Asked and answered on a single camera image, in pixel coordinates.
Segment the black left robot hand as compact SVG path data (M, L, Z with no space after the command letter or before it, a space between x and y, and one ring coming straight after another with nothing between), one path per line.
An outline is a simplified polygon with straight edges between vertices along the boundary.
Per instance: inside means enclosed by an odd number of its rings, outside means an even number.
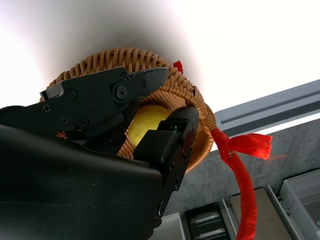
M147 240L159 227L191 160L199 125L176 109L133 152L118 156L141 99L166 67L124 67L41 92L41 102L0 111L3 240Z

